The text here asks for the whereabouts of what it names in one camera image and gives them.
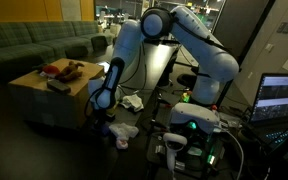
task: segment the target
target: screen display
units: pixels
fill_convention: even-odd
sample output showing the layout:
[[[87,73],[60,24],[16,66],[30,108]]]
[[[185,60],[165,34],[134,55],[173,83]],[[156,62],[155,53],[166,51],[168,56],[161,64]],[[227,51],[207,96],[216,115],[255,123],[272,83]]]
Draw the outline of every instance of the screen display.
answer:
[[[263,74],[250,122],[288,117],[288,74]]]

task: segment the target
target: laptop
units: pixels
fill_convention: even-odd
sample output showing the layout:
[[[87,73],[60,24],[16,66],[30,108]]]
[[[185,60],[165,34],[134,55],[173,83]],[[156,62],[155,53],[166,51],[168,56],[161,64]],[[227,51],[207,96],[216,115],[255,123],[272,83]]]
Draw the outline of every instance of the laptop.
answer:
[[[248,125],[271,149],[288,137],[288,74],[262,74]]]

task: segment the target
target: table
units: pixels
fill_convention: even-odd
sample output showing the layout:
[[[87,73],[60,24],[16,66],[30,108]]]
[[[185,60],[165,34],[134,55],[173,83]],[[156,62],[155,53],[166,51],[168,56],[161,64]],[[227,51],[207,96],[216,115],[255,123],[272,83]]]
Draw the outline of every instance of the table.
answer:
[[[25,120],[69,129],[83,126],[86,121],[84,106],[89,97],[88,81],[92,77],[103,76],[104,71],[102,66],[69,59],[59,59],[51,65],[63,70],[69,61],[80,62],[84,67],[78,69],[83,72],[82,77],[66,83],[71,88],[68,94],[49,90],[47,78],[40,76],[37,71],[8,84]]]
[[[111,56],[113,54],[113,46],[107,47],[103,52],[96,52],[95,54],[89,56],[87,61],[92,63],[97,63],[101,61],[111,61]],[[141,99],[143,106],[145,108],[148,100],[150,99],[155,86],[160,79],[169,59],[174,52],[174,46],[167,45],[154,45],[149,43],[144,43],[143,48],[141,48],[141,55],[137,55],[135,60],[130,64],[127,70],[123,73],[120,83],[131,77],[139,64],[138,71],[134,76],[127,82],[122,83],[124,87],[122,88],[128,95],[132,95],[135,91]],[[141,112],[136,114],[128,111],[125,108],[118,107],[115,113],[115,120],[113,123],[126,123],[128,125],[134,126],[141,116]]]

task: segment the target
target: floor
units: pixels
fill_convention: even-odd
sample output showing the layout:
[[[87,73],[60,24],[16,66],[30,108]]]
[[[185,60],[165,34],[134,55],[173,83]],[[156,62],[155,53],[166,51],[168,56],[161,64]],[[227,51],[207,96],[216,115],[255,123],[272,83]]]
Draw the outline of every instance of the floor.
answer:
[[[191,59],[182,49],[178,61],[195,63]],[[166,88],[168,93],[183,88],[176,82],[176,77],[183,72],[191,73],[189,67],[175,64],[170,77],[174,85]],[[227,97],[236,102],[225,98],[223,106],[241,107],[242,110],[246,107],[240,105],[246,101],[234,84]],[[149,103],[153,105],[154,100],[152,97]],[[24,122],[7,87],[0,86],[0,179],[145,179],[145,142],[149,126],[141,122],[149,119],[150,107],[153,106],[145,108],[137,124],[139,135],[129,141],[127,150],[117,150],[114,137],[94,134],[91,122],[87,122],[80,131]]]

